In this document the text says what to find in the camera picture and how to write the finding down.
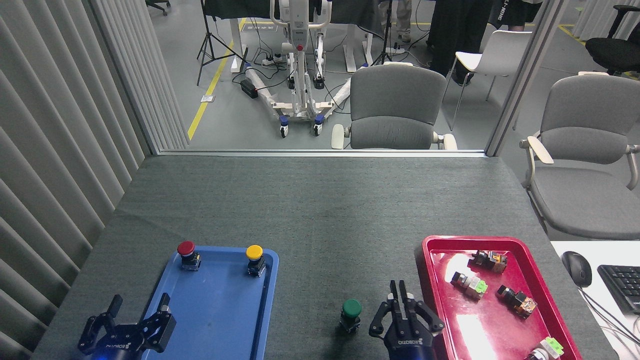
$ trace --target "computer mouse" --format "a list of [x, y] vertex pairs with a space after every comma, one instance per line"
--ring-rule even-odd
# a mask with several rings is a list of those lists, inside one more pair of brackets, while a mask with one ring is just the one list
[[561, 259], [566, 271], [569, 272], [577, 286], [585, 288], [591, 285], [591, 265], [584, 256], [575, 251], [567, 251], [562, 254]]

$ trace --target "desk leg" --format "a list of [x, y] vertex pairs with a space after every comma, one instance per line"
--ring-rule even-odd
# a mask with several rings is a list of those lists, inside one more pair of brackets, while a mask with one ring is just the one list
[[354, 24], [347, 25], [347, 43], [342, 46], [344, 49], [344, 61], [347, 64], [347, 72], [356, 72], [356, 61], [353, 57], [353, 41], [356, 36], [356, 26]]
[[[244, 54], [246, 45], [243, 45], [242, 39], [240, 39], [240, 27], [238, 25], [238, 19], [229, 19], [229, 25], [231, 26], [231, 39], [234, 43], [233, 49], [236, 54]], [[231, 72], [242, 71], [242, 59], [234, 56], [234, 61], [231, 63]]]
[[362, 49], [364, 49], [364, 57], [369, 65], [373, 64], [373, 57], [371, 57], [371, 44], [373, 44], [373, 35], [370, 33], [365, 34], [366, 40], [362, 42]]

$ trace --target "gray table surface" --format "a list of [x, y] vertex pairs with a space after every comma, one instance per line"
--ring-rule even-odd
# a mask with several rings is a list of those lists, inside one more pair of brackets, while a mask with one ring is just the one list
[[[583, 358], [618, 358], [497, 158], [158, 156], [135, 175], [33, 359], [82, 359], [86, 319], [116, 293], [118, 323], [137, 322], [184, 240], [278, 253], [265, 359], [388, 359], [366, 326], [389, 280], [421, 293], [413, 251], [430, 234], [521, 239]], [[345, 337], [336, 325], [348, 298], [361, 301], [365, 328]]]

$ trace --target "red tray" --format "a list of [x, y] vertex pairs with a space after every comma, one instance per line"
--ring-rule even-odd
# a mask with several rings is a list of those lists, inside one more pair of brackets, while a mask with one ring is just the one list
[[[505, 254], [508, 260], [504, 273], [470, 265], [471, 254], [477, 250]], [[429, 236], [416, 250], [415, 258], [424, 301], [446, 326], [435, 339], [439, 360], [524, 359], [547, 336], [564, 347], [560, 359], [582, 359], [529, 249], [520, 240]], [[456, 271], [487, 283], [481, 300], [466, 297], [450, 283]], [[498, 298], [502, 284], [523, 291], [538, 303], [530, 317], [520, 318]]]

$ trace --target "shoe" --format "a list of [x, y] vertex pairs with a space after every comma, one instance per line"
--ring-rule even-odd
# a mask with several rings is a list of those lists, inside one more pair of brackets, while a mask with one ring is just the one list
[[409, 33], [399, 34], [398, 37], [402, 42], [411, 42], [411, 34]]
[[467, 78], [467, 83], [464, 84], [465, 81], [465, 77], [459, 77], [458, 74], [456, 72], [454, 72], [453, 74], [451, 74], [451, 79], [453, 79], [453, 81], [458, 84], [458, 86], [467, 86], [469, 84], [471, 84], [471, 78], [474, 77], [473, 74], [469, 75], [469, 77]]

